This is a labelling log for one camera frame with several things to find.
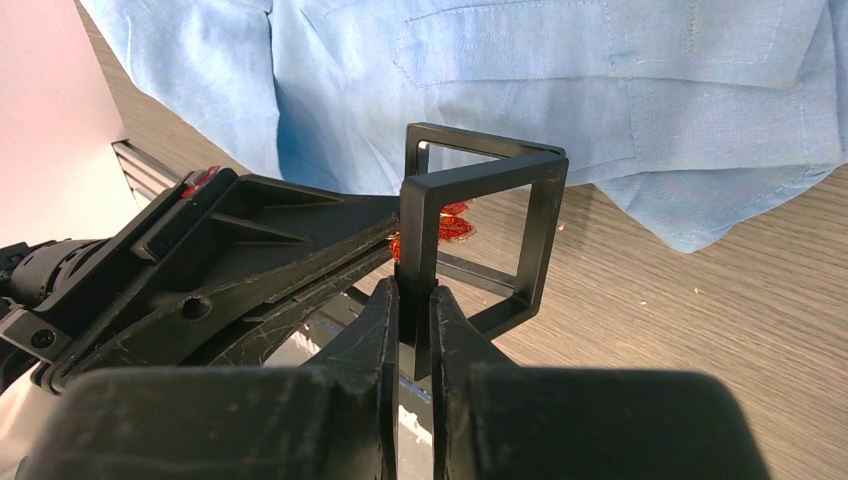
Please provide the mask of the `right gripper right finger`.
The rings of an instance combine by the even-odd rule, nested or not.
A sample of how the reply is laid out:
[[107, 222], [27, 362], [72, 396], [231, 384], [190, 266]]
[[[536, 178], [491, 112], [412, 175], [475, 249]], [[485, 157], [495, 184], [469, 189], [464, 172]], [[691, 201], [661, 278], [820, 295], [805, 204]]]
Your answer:
[[745, 415], [713, 376], [522, 367], [430, 298], [438, 479], [765, 479]]

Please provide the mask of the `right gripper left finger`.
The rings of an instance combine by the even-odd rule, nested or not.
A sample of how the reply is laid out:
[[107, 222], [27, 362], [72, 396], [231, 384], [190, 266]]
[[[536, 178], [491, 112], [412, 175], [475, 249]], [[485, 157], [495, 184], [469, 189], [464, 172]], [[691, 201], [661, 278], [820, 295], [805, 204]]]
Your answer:
[[299, 367], [100, 370], [65, 393], [20, 479], [393, 479], [399, 292]]

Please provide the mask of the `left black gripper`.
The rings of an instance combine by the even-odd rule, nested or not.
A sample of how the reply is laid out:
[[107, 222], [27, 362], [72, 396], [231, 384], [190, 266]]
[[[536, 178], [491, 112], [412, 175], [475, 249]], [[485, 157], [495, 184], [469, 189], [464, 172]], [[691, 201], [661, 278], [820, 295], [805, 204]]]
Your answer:
[[116, 235], [1, 251], [1, 386], [102, 370], [258, 366], [385, 263], [396, 196], [229, 168], [188, 175]]

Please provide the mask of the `orange brooch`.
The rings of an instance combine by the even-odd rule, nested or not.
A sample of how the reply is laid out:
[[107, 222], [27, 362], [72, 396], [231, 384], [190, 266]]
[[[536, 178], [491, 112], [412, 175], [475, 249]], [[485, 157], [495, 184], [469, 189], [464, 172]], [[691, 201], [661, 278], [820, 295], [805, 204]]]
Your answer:
[[[439, 242], [461, 243], [475, 234], [476, 228], [464, 218], [473, 200], [451, 203], [444, 206], [439, 219]], [[392, 259], [400, 261], [400, 231], [388, 237], [388, 249]]]

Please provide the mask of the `light blue shirt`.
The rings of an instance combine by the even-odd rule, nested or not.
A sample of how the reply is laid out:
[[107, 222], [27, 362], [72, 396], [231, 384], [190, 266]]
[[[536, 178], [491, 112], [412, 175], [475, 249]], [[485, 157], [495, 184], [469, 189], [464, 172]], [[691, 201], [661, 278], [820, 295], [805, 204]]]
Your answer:
[[430, 122], [563, 148], [691, 253], [847, 160], [843, 1], [88, 1], [135, 86], [251, 172], [393, 194]]

